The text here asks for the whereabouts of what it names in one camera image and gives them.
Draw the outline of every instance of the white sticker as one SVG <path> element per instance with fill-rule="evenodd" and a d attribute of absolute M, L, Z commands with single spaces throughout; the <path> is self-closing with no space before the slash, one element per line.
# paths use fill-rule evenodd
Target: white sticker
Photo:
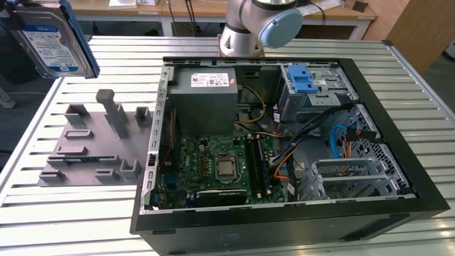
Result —
<path fill-rule="evenodd" d="M 273 121 L 279 123 L 279 120 L 280 120 L 279 113 L 273 113 Z"/>
<path fill-rule="evenodd" d="M 60 43 L 61 34 L 56 26 L 25 25 L 23 33 L 48 68 L 59 72 L 79 69 L 69 49 Z"/>
<path fill-rule="evenodd" d="M 301 163 L 297 163 L 297 165 L 299 165 L 299 167 L 300 167 L 301 170 L 305 169 L 305 163 L 301 162 Z"/>
<path fill-rule="evenodd" d="M 139 14 L 159 15 L 159 12 L 139 12 Z"/>
<path fill-rule="evenodd" d="M 289 191 L 292 195 L 296 192 L 296 188 L 291 185 L 291 183 L 287 184 L 287 191 Z"/>
<path fill-rule="evenodd" d="M 227 73 L 199 73 L 191 75 L 191 87 L 229 86 Z"/>
<path fill-rule="evenodd" d="M 315 80 L 316 85 L 327 85 L 325 80 Z"/>

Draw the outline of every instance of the motherboard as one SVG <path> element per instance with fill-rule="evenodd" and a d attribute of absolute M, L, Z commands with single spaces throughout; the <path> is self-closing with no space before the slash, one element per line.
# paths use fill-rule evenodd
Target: motherboard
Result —
<path fill-rule="evenodd" d="M 283 202 L 281 185 L 272 185 L 267 175 L 273 155 L 269 137 L 181 138 L 179 173 L 164 175 L 168 208 L 196 206 L 196 197 L 212 206 L 221 198 L 239 204 Z M 257 162 L 264 166 L 252 166 Z"/>

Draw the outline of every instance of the yellow wire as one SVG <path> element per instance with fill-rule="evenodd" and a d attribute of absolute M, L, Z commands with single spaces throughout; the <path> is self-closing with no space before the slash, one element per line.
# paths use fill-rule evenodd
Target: yellow wire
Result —
<path fill-rule="evenodd" d="M 253 122 L 259 121 L 259 120 L 263 118 L 264 114 L 265 114 L 265 103 L 264 103 L 263 98 L 259 96 L 259 94 L 255 92 L 255 90 L 251 89 L 251 87 L 248 87 L 248 86 L 245 86 L 245 85 L 243 85 L 243 87 L 245 87 L 245 88 L 256 95 L 256 97 L 257 97 L 259 100 L 261 101 L 261 104 L 263 104 L 263 112 L 261 112 L 261 114 L 259 115 L 257 118 L 255 118 L 255 119 L 252 119 L 252 120 L 245 120 L 245 121 L 235 121 L 236 124 L 249 124 L 249 123 L 253 123 Z"/>

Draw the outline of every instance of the hard drive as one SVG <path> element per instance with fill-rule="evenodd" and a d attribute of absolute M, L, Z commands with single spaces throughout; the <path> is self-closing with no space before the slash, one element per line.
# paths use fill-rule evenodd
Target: hard drive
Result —
<path fill-rule="evenodd" d="M 97 77 L 100 68 L 65 0 L 7 2 L 0 17 L 43 77 Z"/>

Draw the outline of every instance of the metal worktable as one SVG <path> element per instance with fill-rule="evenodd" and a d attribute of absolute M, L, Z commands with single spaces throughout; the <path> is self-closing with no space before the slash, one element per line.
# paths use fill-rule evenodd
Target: metal worktable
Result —
<path fill-rule="evenodd" d="M 97 79 L 56 80 L 0 175 L 0 255 L 155 255 L 129 234 L 135 186 L 36 186 L 57 142 L 69 103 L 96 104 L 99 89 L 131 111 L 153 109 L 163 56 L 216 56 L 215 38 L 93 37 Z M 394 47 L 382 42 L 295 40 L 265 49 L 273 57 L 352 58 L 438 188 L 455 209 L 455 118 Z M 281 247 L 233 254 L 454 255 L 455 210 L 370 241 Z"/>

